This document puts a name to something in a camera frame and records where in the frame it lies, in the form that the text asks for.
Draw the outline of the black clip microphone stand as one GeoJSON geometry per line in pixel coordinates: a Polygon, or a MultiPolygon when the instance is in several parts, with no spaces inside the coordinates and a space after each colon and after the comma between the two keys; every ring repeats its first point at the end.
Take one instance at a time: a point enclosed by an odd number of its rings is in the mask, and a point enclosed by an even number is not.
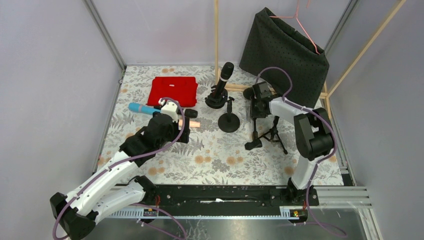
{"type": "Polygon", "coordinates": [[[257,131],[257,119],[264,118],[265,105],[261,99],[256,98],[255,91],[253,87],[249,87],[243,91],[243,96],[245,99],[250,100],[250,110],[249,115],[252,119],[252,141],[247,142],[244,147],[247,151],[251,151],[256,148],[261,148],[262,142],[259,139],[257,131]]]}

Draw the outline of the peach pink microphone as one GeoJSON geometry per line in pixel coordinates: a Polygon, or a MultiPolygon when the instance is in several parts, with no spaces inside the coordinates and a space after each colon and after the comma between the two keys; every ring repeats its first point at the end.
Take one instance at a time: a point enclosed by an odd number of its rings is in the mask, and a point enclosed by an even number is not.
{"type": "Polygon", "coordinates": [[[182,127],[200,128],[200,126],[201,126],[201,124],[197,121],[185,120],[185,123],[183,123],[182,119],[180,119],[178,121],[178,125],[179,125],[180,128],[182,128],[182,127]]]}

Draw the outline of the black handheld microphone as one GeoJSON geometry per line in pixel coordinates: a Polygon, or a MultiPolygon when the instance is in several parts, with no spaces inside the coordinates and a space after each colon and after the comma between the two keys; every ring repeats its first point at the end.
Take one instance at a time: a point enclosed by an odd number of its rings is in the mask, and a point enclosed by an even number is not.
{"type": "Polygon", "coordinates": [[[220,97],[225,89],[225,86],[234,72],[234,64],[232,62],[226,62],[220,72],[218,83],[216,84],[212,97],[217,99],[220,97]]]}

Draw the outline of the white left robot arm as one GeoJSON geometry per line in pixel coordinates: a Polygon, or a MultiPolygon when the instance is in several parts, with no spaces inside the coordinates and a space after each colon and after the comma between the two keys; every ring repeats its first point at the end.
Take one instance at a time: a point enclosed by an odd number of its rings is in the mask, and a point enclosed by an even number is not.
{"type": "Polygon", "coordinates": [[[57,192],[50,198],[55,222],[52,237],[58,227],[66,233],[63,239],[82,240],[105,218],[122,208],[152,199],[155,185],[138,175],[123,189],[110,192],[119,181],[138,170],[174,143],[188,143],[190,120],[173,119],[168,114],[155,113],[148,124],[128,137],[114,156],[84,183],[66,194],[57,192]]]}

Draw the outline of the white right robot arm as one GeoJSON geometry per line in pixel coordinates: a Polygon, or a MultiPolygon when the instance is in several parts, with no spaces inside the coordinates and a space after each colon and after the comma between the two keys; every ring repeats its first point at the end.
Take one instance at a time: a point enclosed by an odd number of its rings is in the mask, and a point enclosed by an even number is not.
{"type": "Polygon", "coordinates": [[[250,117],[253,121],[252,141],[245,144],[246,150],[262,147],[262,139],[279,143],[284,154],[288,151],[279,135],[278,123],[284,119],[294,126],[294,136],[300,159],[297,169],[287,182],[286,199],[295,202],[306,200],[312,191],[312,179],[316,166],[336,150],[333,129],[324,108],[310,109],[274,94],[268,84],[260,82],[243,91],[250,101],[250,117]],[[272,127],[262,135],[257,131],[257,119],[273,116],[272,127]]]}

